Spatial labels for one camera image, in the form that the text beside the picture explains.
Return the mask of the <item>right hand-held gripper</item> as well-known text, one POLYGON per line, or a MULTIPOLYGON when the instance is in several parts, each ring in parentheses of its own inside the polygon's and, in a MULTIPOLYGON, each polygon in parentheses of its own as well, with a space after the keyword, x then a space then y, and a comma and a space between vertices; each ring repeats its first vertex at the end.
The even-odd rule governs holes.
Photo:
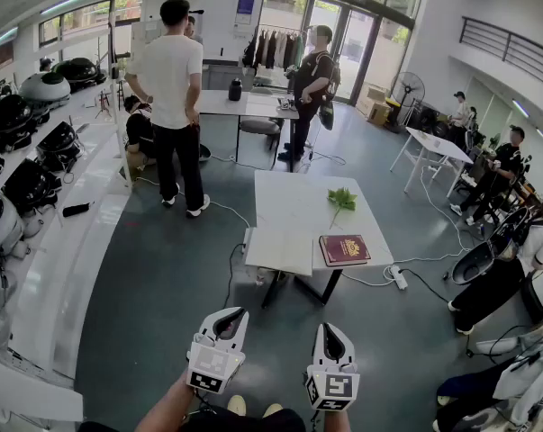
POLYGON ((304 384, 314 410, 345 411, 357 399, 360 374, 354 361, 351 340, 335 325, 320 324, 304 384), (341 365, 326 365, 329 360, 341 365))

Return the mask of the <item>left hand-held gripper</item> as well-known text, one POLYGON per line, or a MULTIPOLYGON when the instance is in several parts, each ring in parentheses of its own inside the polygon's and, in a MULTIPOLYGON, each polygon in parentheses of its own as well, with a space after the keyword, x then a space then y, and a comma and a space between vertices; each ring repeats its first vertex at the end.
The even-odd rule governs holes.
POLYGON ((207 316, 200 333, 194 334, 187 352, 186 384, 200 391, 222 394, 239 371, 246 356, 235 349, 242 347, 249 324, 249 313, 242 307, 218 310, 207 316), (221 336, 221 340, 209 336, 221 336))

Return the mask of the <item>white notebook with grey cover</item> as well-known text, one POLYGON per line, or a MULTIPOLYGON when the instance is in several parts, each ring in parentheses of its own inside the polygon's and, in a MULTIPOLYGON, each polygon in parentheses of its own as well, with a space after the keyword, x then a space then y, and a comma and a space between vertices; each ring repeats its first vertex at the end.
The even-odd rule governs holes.
POLYGON ((294 275, 312 275, 312 235, 298 230, 253 228, 245 264, 294 275))

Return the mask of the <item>person's left forearm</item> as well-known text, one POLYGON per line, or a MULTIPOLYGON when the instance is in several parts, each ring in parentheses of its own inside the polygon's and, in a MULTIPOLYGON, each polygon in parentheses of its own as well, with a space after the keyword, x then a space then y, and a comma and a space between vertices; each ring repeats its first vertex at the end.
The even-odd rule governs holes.
POLYGON ((187 370, 140 421, 134 432, 177 432, 193 401, 194 390, 186 383, 187 370))

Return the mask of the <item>person's right forearm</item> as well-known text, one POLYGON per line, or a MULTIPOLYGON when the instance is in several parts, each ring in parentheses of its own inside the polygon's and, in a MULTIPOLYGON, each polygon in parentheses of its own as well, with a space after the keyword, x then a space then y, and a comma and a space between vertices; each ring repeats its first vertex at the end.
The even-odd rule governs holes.
POLYGON ((348 413, 346 411, 326 411, 323 432, 351 432, 348 413))

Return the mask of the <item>person's black shorts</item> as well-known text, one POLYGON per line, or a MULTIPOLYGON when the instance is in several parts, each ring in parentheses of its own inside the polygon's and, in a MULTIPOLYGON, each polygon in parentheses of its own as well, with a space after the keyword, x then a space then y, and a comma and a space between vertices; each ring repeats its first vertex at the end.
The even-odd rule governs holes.
POLYGON ((306 432, 302 418, 285 408, 267 418, 240 417, 217 406, 186 416, 177 432, 306 432))

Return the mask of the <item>red book with gold ornament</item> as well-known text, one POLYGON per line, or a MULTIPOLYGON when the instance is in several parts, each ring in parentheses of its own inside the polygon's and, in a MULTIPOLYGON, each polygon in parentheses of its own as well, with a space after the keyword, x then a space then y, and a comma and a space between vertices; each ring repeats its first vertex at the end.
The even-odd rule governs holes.
POLYGON ((367 264, 371 255, 361 235, 324 235, 319 245, 326 266, 359 266, 367 264))

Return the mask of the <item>dark blue bag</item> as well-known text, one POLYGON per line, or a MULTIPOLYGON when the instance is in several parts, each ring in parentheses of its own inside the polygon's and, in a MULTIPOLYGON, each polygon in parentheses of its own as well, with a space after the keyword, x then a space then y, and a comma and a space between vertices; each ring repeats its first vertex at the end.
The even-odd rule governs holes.
POLYGON ((441 407, 436 415, 439 429, 452 430, 463 417, 497 404, 499 400, 493 394, 503 370, 501 366, 494 366, 443 382, 437 389, 437 396, 449 397, 451 402, 441 407))

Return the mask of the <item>white marble table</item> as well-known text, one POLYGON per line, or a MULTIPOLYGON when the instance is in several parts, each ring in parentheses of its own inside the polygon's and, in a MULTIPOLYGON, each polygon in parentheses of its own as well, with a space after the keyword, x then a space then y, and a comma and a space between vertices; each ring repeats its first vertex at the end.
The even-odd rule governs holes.
POLYGON ((361 235, 371 259, 366 267, 389 266, 394 258, 384 235, 357 181, 353 178, 298 173, 255 172, 256 227, 298 230, 312 235, 312 275, 303 276, 272 270, 271 283, 261 303, 263 309, 273 301, 279 284, 292 275, 320 304, 326 304, 346 267, 326 266, 319 245, 324 235, 361 235), (347 187, 357 195, 354 211, 341 211, 330 227, 335 209, 328 201, 328 190, 347 187))

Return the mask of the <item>green leaf sprig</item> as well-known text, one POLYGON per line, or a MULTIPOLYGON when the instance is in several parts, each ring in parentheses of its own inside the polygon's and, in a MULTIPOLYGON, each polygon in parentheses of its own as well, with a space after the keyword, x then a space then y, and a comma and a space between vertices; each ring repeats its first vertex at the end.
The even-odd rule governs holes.
POLYGON ((353 194, 347 187, 340 187, 337 190, 329 189, 328 201, 335 209, 330 227, 334 225, 341 211, 353 212, 357 207, 357 195, 353 194))

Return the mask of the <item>white and black helmet shell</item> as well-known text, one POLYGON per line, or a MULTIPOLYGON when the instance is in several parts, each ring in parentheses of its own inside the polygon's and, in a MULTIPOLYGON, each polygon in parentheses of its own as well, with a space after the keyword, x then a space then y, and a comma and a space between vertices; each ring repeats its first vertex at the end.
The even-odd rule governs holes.
POLYGON ((457 285, 467 285, 486 274, 496 260, 513 260, 529 233, 531 219, 528 208, 520 208, 510 214, 486 241, 466 253, 446 277, 457 285))

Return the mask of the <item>black pouch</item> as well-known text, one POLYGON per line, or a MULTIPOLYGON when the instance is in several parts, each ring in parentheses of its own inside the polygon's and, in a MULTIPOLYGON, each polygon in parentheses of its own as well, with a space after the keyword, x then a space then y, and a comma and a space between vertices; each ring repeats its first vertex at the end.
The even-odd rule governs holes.
POLYGON ((94 204, 91 202, 69 205, 62 210, 62 216, 70 218, 88 212, 94 204))

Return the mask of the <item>pile of white gear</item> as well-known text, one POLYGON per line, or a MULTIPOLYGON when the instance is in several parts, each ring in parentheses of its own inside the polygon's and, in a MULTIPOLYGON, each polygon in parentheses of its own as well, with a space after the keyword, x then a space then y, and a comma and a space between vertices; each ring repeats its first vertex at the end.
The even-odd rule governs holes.
POLYGON ((481 355, 514 355, 495 387, 499 401, 474 432, 543 432, 543 324, 528 333, 482 341, 481 355))

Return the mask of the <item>grey padded chair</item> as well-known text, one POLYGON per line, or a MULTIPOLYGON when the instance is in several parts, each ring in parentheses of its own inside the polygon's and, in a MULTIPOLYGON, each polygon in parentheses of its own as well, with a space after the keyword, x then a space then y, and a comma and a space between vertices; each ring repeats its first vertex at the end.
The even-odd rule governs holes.
POLYGON ((264 135, 270 139, 269 149, 277 149, 284 123, 285 120, 281 118, 239 118, 238 134, 244 131, 251 134, 264 135))

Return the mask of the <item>long table with black legs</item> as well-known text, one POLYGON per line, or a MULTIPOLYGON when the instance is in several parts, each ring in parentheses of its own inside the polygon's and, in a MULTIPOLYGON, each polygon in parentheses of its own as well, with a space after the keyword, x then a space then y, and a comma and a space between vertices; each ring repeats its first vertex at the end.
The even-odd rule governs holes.
MULTIPOLYGON (((294 125, 299 115, 291 106, 290 98, 286 95, 273 93, 270 89, 256 87, 253 91, 242 93, 238 102, 228 100, 228 94, 222 90, 203 90, 198 103, 198 111, 201 115, 210 116, 233 116, 237 118, 236 145, 233 157, 229 158, 236 164, 239 163, 240 136, 238 134, 239 118, 268 117, 281 118, 294 133, 294 125)), ((279 143, 275 149, 272 166, 275 165, 278 155, 279 143)))

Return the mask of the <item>white folding table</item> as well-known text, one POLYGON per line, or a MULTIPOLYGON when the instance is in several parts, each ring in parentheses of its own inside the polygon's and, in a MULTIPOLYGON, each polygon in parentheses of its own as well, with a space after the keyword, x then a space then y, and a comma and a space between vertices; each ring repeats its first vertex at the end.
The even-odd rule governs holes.
POLYGON ((411 127, 405 128, 408 132, 408 139, 401 148, 389 171, 393 172, 401 158, 406 158, 412 164, 412 171, 403 188, 407 194, 412 186, 415 176, 421 176, 422 170, 429 167, 432 179, 435 179, 442 168, 450 168, 455 176, 447 192, 447 198, 455 190, 455 186, 463 174, 465 165, 472 165, 470 157, 453 142, 435 137, 422 130, 415 130, 411 127))

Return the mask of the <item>dark green bag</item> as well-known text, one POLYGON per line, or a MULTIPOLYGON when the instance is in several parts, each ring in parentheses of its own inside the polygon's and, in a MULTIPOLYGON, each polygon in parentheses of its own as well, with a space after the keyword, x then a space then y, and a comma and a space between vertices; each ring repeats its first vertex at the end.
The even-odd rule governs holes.
POLYGON ((331 131, 334 125, 334 110, 332 101, 324 101, 318 112, 321 125, 327 130, 331 131))

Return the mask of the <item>brown cardboard box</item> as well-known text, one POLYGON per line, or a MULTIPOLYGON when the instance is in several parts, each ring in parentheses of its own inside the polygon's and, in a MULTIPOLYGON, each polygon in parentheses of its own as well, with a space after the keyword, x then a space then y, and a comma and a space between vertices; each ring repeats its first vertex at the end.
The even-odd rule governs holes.
POLYGON ((391 110, 386 102, 386 91, 376 85, 364 83, 356 102, 356 109, 367 122, 383 126, 391 110))

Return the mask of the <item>black floor fan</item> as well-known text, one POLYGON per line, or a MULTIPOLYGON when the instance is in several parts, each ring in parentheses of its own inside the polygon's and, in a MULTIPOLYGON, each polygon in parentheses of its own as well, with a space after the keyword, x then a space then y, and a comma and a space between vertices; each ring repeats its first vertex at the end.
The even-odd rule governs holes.
POLYGON ((392 87, 390 95, 385 98, 390 108, 386 125, 395 130, 411 119, 426 90, 421 78, 412 72, 399 72, 392 81, 392 87))

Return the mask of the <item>clothes rack with garments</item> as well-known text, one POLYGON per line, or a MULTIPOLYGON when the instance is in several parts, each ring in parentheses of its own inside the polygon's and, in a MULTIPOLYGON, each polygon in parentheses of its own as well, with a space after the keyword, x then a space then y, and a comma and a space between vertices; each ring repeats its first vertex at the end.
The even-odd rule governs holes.
POLYGON ((244 67, 287 71, 303 60, 305 35, 300 30, 263 24, 258 26, 240 57, 244 67))

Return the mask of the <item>row of domed helmets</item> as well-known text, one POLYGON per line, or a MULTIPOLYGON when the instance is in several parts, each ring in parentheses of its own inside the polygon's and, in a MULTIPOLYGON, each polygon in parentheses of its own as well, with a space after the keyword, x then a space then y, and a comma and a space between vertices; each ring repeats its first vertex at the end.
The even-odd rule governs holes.
POLYGON ((59 122, 39 142, 33 137, 72 94, 105 79, 105 72, 89 59, 72 58, 29 76, 15 93, 0 92, 0 175, 5 155, 27 148, 36 153, 17 164, 0 188, 0 309, 15 287, 5 259, 30 254, 29 240, 42 230, 43 213, 57 204, 59 191, 72 181, 72 168, 85 150, 70 121, 59 122))

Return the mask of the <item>black balcony railing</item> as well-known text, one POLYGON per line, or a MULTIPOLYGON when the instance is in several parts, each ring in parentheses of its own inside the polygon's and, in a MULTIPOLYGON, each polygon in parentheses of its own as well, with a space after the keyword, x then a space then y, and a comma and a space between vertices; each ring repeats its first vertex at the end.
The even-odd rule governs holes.
POLYGON ((497 57, 543 84, 543 45, 514 31, 463 16, 459 42, 497 57))

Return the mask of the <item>blue wall poster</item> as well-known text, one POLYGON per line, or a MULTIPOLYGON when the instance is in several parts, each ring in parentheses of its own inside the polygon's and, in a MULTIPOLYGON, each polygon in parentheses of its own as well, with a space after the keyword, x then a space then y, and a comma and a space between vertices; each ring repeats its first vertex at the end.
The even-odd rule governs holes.
POLYGON ((238 0, 235 24, 251 25, 251 19, 254 12, 255 0, 238 0))

